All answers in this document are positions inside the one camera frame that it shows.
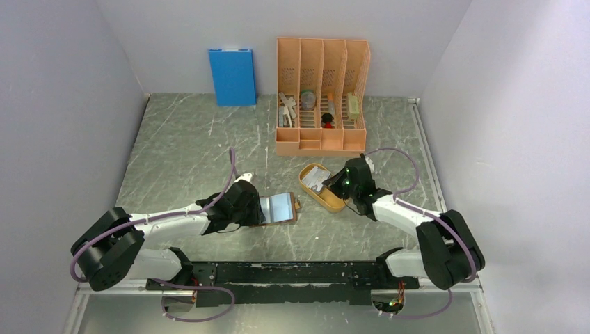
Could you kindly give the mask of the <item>brown leather card holder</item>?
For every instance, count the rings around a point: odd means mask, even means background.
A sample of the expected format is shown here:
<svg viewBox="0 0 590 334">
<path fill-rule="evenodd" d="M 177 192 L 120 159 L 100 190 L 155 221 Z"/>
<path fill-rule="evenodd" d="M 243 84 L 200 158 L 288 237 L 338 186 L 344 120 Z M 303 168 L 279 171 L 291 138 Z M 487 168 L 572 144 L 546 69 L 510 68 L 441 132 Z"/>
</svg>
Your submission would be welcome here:
<svg viewBox="0 0 590 334">
<path fill-rule="evenodd" d="M 264 215 L 261 225 L 295 223 L 298 220 L 300 202 L 292 192 L 260 197 L 260 205 Z"/>
</svg>

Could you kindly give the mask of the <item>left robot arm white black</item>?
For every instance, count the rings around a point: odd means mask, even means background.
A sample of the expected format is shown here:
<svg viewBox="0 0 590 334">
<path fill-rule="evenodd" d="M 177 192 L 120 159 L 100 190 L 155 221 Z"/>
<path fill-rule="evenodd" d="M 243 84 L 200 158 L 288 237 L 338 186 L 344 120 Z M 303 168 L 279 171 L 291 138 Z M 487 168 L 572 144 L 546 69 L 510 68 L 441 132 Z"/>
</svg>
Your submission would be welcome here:
<svg viewBox="0 0 590 334">
<path fill-rule="evenodd" d="M 175 289 L 189 286 L 193 270 L 178 247 L 158 245 L 183 236 L 220 233 L 231 224 L 264 222 L 252 174 L 240 175 L 225 193 L 217 193 L 181 209 L 153 214 L 108 210 L 72 245 L 70 273 L 92 290 L 104 291 L 124 279 L 159 279 Z"/>
</svg>

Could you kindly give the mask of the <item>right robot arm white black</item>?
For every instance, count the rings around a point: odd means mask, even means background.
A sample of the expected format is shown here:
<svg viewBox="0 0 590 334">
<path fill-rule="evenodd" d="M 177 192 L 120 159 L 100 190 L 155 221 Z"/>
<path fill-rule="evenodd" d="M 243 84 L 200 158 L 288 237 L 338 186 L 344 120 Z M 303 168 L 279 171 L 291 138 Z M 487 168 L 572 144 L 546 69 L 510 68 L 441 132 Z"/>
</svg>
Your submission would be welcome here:
<svg viewBox="0 0 590 334">
<path fill-rule="evenodd" d="M 390 224 L 415 237 L 417 250 L 394 250 L 375 270 L 377 283 L 394 287 L 402 277 L 428 278 L 442 290 L 470 282 L 486 263 L 460 212 L 435 212 L 402 200 L 378 188 L 372 165 L 365 156 L 348 160 L 323 185 L 343 201 L 351 200 L 357 212 L 373 221 Z"/>
</svg>

